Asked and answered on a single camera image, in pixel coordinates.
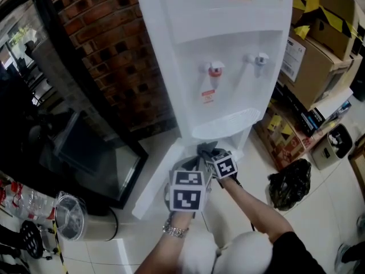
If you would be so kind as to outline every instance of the bracelet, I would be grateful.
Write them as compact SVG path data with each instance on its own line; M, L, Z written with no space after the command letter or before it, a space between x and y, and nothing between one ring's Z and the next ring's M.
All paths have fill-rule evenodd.
M165 225L163 226L163 232L167 233L168 235L178 237L179 239L183 239L186 235L186 233L189 231L188 229L179 229L176 227L171 226L172 216L174 215L174 212L172 212L169 216L169 218L166 220Z

